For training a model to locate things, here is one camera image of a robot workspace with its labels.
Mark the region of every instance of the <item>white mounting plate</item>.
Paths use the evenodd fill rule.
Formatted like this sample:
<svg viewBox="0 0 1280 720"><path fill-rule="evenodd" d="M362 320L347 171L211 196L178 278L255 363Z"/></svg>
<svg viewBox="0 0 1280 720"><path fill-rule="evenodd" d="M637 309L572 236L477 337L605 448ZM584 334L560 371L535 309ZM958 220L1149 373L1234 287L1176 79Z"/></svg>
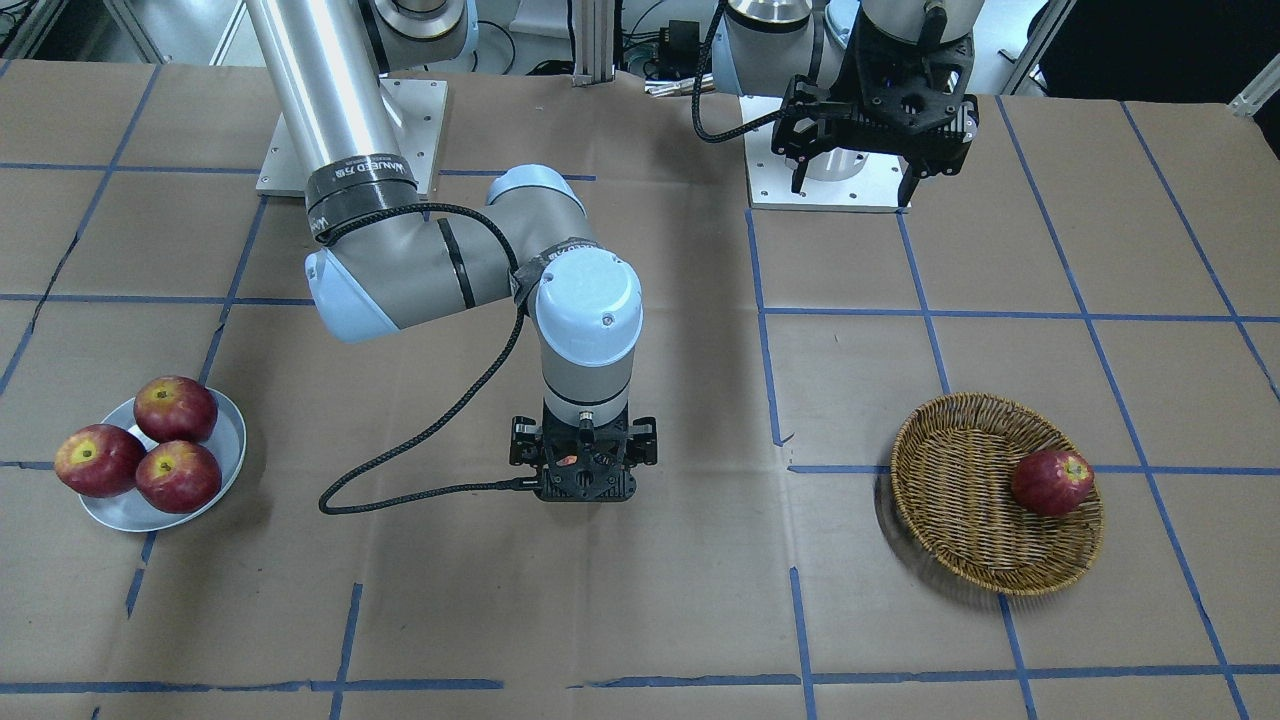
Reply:
<svg viewBox="0 0 1280 720"><path fill-rule="evenodd" d="M383 92L396 105L396 111L388 114L401 155L413 170L419 197L426 199L435 178L449 85L435 79L383 79L381 85ZM257 176L257 192L274 197L302 197L310 177L311 170L302 168L282 115L275 120L271 146Z"/></svg>
<svg viewBox="0 0 1280 720"><path fill-rule="evenodd" d="M742 119L767 115L782 105L777 97L740 97ZM897 186L902 181L896 155L868 152L867 163L845 181L805 178L801 193L791 192L791 168L774 155L773 124L746 133L746 178L751 208L763 210L828 210L844 213L897 213Z"/></svg>

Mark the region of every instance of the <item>apple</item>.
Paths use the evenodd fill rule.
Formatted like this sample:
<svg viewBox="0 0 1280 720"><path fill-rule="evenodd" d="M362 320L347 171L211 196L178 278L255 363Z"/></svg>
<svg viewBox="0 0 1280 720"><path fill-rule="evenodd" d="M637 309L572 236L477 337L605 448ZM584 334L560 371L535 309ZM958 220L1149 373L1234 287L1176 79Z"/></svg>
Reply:
<svg viewBox="0 0 1280 720"><path fill-rule="evenodd" d="M218 400L191 378L161 375L133 398L133 419L156 442L205 442L218 424Z"/></svg>
<svg viewBox="0 0 1280 720"><path fill-rule="evenodd" d="M133 489L142 441L124 428L99 423L72 433L54 455L54 474L88 497L115 497Z"/></svg>
<svg viewBox="0 0 1280 720"><path fill-rule="evenodd" d="M223 470L205 446L186 439L163 442L138 464L138 492L163 512L195 512L223 488Z"/></svg>
<svg viewBox="0 0 1280 720"><path fill-rule="evenodd" d="M1068 450L1032 452L1014 469L1014 500L1041 515L1066 515L1084 502L1091 489L1093 468Z"/></svg>

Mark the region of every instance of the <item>apple in basket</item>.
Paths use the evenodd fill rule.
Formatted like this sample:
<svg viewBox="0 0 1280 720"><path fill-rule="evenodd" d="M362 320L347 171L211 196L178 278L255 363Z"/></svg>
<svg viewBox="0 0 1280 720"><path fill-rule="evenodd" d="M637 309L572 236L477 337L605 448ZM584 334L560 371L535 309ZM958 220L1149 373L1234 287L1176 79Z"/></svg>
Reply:
<svg viewBox="0 0 1280 720"><path fill-rule="evenodd" d="M147 451L128 430L108 424L81 428L54 455L54 474L88 497L115 497L133 489L133 477Z"/></svg>
<svg viewBox="0 0 1280 720"><path fill-rule="evenodd" d="M1093 468L1068 450L1039 450L1023 457L1014 469L1014 500L1048 516L1062 516L1079 507L1093 489Z"/></svg>
<svg viewBox="0 0 1280 720"><path fill-rule="evenodd" d="M161 512L195 512L223 487L218 459L201 445L184 439L163 442L142 459L138 492Z"/></svg>
<svg viewBox="0 0 1280 720"><path fill-rule="evenodd" d="M205 442L218 423L218 400L209 388L182 375L161 375L133 398L138 429L156 442Z"/></svg>

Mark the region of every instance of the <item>basket rim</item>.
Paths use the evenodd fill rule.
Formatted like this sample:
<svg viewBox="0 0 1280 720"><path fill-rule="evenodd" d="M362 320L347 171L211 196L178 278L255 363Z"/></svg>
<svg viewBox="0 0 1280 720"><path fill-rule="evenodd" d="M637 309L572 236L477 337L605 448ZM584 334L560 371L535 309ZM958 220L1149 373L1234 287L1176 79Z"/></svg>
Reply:
<svg viewBox="0 0 1280 720"><path fill-rule="evenodd" d="M957 402L957 401L966 401L966 400L993 401L993 402L1004 405L1004 406L1006 406L1006 407L1009 407L1009 409L1011 409L1011 410L1014 410L1016 413L1020 413L1020 414L1025 415L1028 419L1030 419L1032 421L1039 423L1039 424L1044 425L1046 428L1048 428L1050 430L1052 430L1053 434L1056 434L1057 437L1060 437L1064 441L1064 443L1065 443L1065 446L1066 446L1068 450L1070 450L1071 452L1075 452L1078 455L1080 454L1079 448L1075 446L1074 442L1071 442L1071 439L1066 436L1066 433L1064 433L1061 429L1057 428L1057 425L1055 425L1052 421L1050 421L1047 418L1044 418L1044 415L1037 413L1036 410L1028 407L1027 405L1023 405L1021 402L1018 402L1015 400L1009 400L1007 397L1002 397L1002 396L998 396L998 395L995 395L995 393L989 393L989 392L951 392L951 393L940 395L940 396L937 396L937 397L934 397L934 398L932 398L932 400L922 404L915 410L913 410L906 416L906 420L902 421L902 425L899 428L896 436L893 437L893 447L892 447L892 450L890 452L890 487L891 487L891 491L892 491L893 505L896 507L897 516L902 520L902 523L910 530L911 537L914 537L915 541L918 543L920 543L920 546L924 548L924 551L928 552L928 555L934 561L940 562L941 565L943 565L945 568L947 568L948 570L951 570L956 575L964 578L965 580L969 580L970 583L974 583L974 584L977 584L977 585L979 585L982 588L986 588L988 591L1001 592L1001 593L1006 593L1006 594L1023 596L1023 597L1032 597L1032 596L1048 594L1048 593L1060 591L1060 589L1062 589L1062 588L1065 588L1065 587L1075 583L1091 568L1093 568L1094 562L1097 561L1097 557L1098 557L1100 552L1102 551L1102 539L1103 539L1103 534L1105 534L1105 530L1106 530L1106 523L1105 523L1106 514L1105 514L1105 507L1102 505L1102 496L1098 492L1097 483L1094 483L1094 486L1093 486L1093 488L1091 491L1091 495L1096 493L1097 498L1098 498L1098 520L1100 520L1100 523L1097 525L1093 547L1092 547L1088 557L1085 559L1085 561L1082 565L1079 565L1076 568L1076 570L1074 573L1071 573L1069 575L1065 575L1064 578L1061 578L1060 580L1057 580L1057 582L1055 582L1052 584L1044 584L1044 585L1039 585L1039 587L1036 587L1036 588L998 585L996 583L991 583L991 582L984 580L982 578L977 578L973 574L970 574L969 571L966 571L964 568L956 566L955 562L951 562L948 557L946 557L945 555L941 555L933 547L933 543L924 536L924 533L916 525L916 519L910 512L906 512L904 510L902 502L900 500L901 498L901 493L904 492L902 491L902 483L905 482L904 478L902 478L901 460L900 460L901 446L902 446L904 438L908 437L908 433L919 421L920 415L923 415L923 414L933 410L938 405L943 405L943 404L948 404L948 402Z"/></svg>

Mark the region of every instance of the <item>brown woven basket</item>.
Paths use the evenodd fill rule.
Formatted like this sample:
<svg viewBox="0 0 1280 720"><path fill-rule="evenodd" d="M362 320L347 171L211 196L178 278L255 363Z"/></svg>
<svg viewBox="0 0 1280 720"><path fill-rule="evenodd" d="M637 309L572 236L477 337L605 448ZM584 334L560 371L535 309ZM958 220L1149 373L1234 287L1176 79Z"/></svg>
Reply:
<svg viewBox="0 0 1280 720"><path fill-rule="evenodd" d="M1014 501L1018 461L1037 450L1078 452L1033 410L984 393L916 407L893 441L890 480L902 521L943 566L983 588L1038 596L1078 580L1102 548L1097 484L1062 518Z"/></svg>

